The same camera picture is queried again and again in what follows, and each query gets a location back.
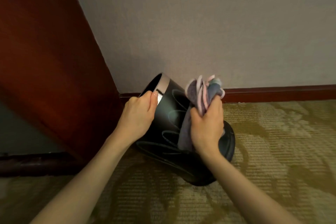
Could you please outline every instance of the carpet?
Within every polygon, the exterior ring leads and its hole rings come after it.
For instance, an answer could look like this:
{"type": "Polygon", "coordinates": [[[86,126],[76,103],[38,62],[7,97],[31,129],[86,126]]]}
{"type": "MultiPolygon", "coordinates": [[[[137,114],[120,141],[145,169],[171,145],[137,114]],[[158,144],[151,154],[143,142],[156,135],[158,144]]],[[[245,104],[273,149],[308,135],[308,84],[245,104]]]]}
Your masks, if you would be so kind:
{"type": "MultiPolygon", "coordinates": [[[[305,223],[336,220],[336,101],[232,103],[233,165],[305,223]]],[[[1,223],[27,223],[71,179],[0,179],[1,223]]],[[[245,223],[217,182],[194,187],[129,150],[89,223],[245,223]]]]}

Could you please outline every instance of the forearm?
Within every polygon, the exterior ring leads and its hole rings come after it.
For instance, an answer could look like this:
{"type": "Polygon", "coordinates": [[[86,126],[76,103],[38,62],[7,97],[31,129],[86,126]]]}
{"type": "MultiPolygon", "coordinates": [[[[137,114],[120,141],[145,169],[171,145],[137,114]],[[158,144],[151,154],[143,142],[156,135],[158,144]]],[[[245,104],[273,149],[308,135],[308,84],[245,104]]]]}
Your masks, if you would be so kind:
{"type": "Polygon", "coordinates": [[[86,223],[116,165],[129,145],[111,134],[86,167],[76,175],[31,223],[86,223]]]}
{"type": "Polygon", "coordinates": [[[250,223],[300,223],[276,201],[252,184],[219,152],[201,154],[234,205],[250,223]]]}

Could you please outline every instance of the black trash can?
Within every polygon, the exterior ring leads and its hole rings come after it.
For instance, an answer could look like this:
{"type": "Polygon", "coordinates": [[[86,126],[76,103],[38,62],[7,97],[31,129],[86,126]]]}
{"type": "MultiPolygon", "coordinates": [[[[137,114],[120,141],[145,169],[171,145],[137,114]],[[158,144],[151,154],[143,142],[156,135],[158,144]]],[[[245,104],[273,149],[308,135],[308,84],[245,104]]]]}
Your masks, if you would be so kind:
{"type": "MultiPolygon", "coordinates": [[[[174,173],[195,186],[205,186],[214,182],[216,179],[199,154],[177,148],[179,131],[190,103],[183,88],[161,73],[148,84],[141,95],[149,90],[158,91],[158,105],[149,130],[135,142],[137,149],[164,163],[174,173]]],[[[225,121],[224,127],[225,134],[219,140],[218,146],[222,155],[231,161],[235,150],[235,135],[225,121]]]]}

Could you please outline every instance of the person's left hand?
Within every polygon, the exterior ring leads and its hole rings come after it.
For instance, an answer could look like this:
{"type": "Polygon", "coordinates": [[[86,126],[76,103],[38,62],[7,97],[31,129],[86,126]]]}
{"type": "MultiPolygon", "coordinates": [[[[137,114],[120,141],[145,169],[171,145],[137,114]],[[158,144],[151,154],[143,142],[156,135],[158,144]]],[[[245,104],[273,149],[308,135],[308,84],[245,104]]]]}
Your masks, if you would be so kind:
{"type": "Polygon", "coordinates": [[[115,132],[129,144],[142,137],[154,119],[158,92],[147,91],[141,97],[132,97],[125,104],[115,132]]]}

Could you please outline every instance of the folded towel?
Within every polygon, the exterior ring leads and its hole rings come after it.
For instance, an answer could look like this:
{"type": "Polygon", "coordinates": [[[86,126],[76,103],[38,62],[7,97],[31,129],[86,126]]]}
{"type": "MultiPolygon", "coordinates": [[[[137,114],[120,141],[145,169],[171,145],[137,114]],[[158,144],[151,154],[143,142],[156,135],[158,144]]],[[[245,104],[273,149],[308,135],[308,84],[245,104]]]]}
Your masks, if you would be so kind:
{"type": "Polygon", "coordinates": [[[215,95],[219,95],[221,99],[224,97],[225,92],[221,86],[222,83],[220,79],[215,78],[214,75],[209,77],[206,81],[203,81],[202,76],[200,75],[197,80],[191,80],[190,83],[186,86],[185,95],[190,100],[190,105],[185,114],[178,137],[177,147],[180,150],[195,150],[190,135],[191,108],[196,107],[199,115],[203,117],[215,95]]]}

